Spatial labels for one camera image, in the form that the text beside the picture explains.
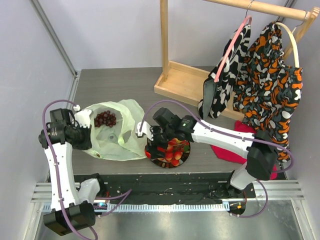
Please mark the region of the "fake red cherry bunch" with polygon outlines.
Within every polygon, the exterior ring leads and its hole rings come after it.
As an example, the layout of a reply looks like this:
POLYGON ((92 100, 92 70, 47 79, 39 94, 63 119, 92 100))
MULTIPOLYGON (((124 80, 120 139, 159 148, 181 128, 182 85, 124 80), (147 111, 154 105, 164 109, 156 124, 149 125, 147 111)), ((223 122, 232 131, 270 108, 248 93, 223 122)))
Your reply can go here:
POLYGON ((167 143, 165 158, 156 158, 154 162, 162 168, 176 168, 188 159, 190 151, 189 141, 173 138, 167 143))

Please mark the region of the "fake dark grape bunch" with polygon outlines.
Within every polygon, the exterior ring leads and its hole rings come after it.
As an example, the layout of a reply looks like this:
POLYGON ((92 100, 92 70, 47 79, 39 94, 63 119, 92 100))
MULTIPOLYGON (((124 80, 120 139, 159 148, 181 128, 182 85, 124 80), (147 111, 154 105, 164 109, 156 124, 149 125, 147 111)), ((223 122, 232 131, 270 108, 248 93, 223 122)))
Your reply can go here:
POLYGON ((114 127, 117 124, 116 114, 110 110, 98 113, 94 118, 94 127, 100 128, 103 126, 114 127))

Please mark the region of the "green avocado plastic bag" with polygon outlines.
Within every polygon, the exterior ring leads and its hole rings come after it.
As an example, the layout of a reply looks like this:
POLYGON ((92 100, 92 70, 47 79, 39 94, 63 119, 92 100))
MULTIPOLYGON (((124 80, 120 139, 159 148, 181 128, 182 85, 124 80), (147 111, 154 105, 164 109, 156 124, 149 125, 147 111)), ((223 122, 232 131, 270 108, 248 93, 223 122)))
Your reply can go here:
POLYGON ((134 99, 123 99, 118 102, 108 101, 86 107, 91 110, 90 123, 98 114, 110 111, 115 114, 115 126, 91 128, 90 140, 92 147, 84 152, 94 158, 111 161, 132 161, 146 157, 147 139, 138 138, 135 133, 145 112, 134 99))

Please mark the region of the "fake red tomato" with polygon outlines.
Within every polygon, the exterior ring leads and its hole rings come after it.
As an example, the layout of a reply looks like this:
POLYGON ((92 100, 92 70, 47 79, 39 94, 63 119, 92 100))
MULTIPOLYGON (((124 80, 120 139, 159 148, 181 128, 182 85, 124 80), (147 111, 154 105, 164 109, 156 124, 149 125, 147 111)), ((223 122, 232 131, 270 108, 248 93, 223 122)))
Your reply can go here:
POLYGON ((147 150, 145 151, 145 155, 147 158, 151 159, 151 154, 147 150))

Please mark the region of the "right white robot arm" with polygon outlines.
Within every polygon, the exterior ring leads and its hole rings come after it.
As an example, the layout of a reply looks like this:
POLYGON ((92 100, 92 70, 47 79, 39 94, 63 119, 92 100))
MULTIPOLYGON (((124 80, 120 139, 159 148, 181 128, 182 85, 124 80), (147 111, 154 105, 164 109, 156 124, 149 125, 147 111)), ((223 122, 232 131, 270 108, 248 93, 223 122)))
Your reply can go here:
POLYGON ((163 157, 160 148, 166 148, 168 141, 202 143, 228 150, 246 161, 234 170, 226 183, 226 193, 233 198, 256 180, 268 181, 271 178, 278 152, 267 133, 259 130, 255 134, 217 127, 192 115, 180 118, 167 108, 160 108, 153 115, 156 125, 146 121, 137 124, 138 137, 147 137, 146 150, 152 159, 163 157))

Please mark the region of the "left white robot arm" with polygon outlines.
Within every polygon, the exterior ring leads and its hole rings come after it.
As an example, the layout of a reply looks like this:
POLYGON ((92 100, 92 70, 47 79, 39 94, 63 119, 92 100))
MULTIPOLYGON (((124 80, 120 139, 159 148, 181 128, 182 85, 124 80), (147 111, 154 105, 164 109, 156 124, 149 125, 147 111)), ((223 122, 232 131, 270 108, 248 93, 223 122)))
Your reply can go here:
POLYGON ((92 147, 90 114, 90 110, 76 114, 66 108, 52 110, 50 122, 38 136, 51 177, 51 212, 44 215, 43 222, 60 236, 92 227, 96 222, 94 200, 107 192, 97 173, 83 180, 80 187, 75 184, 72 151, 92 147))

